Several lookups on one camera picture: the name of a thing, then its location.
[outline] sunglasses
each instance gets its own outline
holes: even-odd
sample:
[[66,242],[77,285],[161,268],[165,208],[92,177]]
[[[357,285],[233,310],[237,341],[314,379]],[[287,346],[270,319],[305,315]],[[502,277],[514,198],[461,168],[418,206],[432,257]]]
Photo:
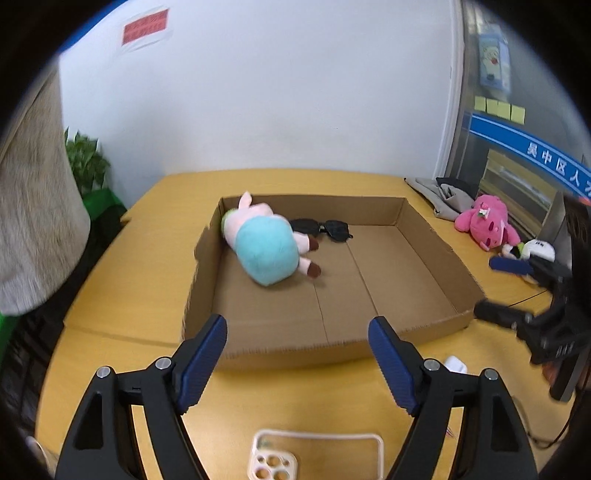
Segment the sunglasses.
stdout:
[[326,233],[335,242],[346,242],[349,238],[353,238],[353,235],[349,233],[349,225],[340,220],[317,222],[311,218],[298,218],[292,220],[290,225],[294,232],[306,235],[318,236],[321,233]]

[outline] pink plush bear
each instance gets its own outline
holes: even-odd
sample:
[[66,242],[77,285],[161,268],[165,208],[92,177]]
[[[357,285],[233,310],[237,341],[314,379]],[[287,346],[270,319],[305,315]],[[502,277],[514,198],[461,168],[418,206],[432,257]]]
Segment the pink plush bear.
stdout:
[[507,206],[493,195],[480,195],[470,210],[456,218],[454,225],[460,232],[470,232],[487,252],[500,245],[514,247],[521,242],[517,231],[509,225]]

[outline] blue gripper pad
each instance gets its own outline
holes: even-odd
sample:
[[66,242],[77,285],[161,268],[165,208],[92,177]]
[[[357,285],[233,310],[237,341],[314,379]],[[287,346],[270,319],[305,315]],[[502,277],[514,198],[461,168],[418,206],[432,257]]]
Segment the blue gripper pad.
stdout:
[[411,343],[398,338],[384,317],[369,322],[368,340],[396,404],[415,415],[419,407],[415,388],[421,381],[423,358]]
[[505,258],[499,255],[491,257],[488,261],[488,266],[493,270],[498,270],[507,273],[513,273],[513,275],[533,275],[533,267],[526,261],[515,260],[513,258]]
[[176,409],[182,415],[197,404],[228,338],[226,319],[211,315],[201,331],[185,340],[173,355]]

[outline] pink plush ear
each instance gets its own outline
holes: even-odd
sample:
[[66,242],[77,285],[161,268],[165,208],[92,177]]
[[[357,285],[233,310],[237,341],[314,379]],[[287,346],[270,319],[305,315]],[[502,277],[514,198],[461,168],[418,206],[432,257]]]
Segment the pink plush ear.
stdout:
[[459,232],[469,232],[470,231],[470,221],[472,217],[477,212],[475,208],[471,210],[466,210],[465,212],[460,213],[460,215],[456,218],[453,222],[456,230]]
[[252,203],[251,194],[248,192],[244,192],[244,195],[242,195],[242,197],[240,197],[240,202],[238,202],[238,208],[239,209],[249,208],[251,203]]
[[503,242],[509,244],[510,246],[514,247],[521,242],[521,238],[519,238],[519,234],[517,230],[515,230],[511,225],[505,225],[505,232],[503,233]]

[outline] green leaves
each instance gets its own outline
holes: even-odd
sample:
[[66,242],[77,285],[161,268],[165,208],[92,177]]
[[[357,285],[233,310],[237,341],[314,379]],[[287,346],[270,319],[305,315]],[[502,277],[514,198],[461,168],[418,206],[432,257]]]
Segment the green leaves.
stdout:
[[95,185],[102,188],[105,174],[111,164],[97,149],[98,140],[76,132],[74,140],[69,140],[69,128],[64,131],[66,154],[80,195],[91,192]]

